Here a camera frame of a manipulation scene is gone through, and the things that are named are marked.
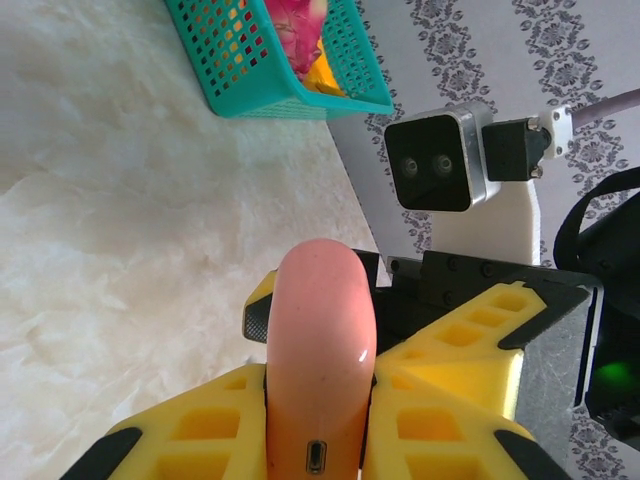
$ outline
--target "white rug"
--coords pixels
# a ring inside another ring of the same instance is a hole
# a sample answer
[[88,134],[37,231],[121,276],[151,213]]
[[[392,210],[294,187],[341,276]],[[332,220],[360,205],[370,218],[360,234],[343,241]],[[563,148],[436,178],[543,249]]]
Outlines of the white rug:
[[264,357],[253,287],[299,241],[375,245],[323,123],[204,104],[161,0],[4,2],[0,478]]

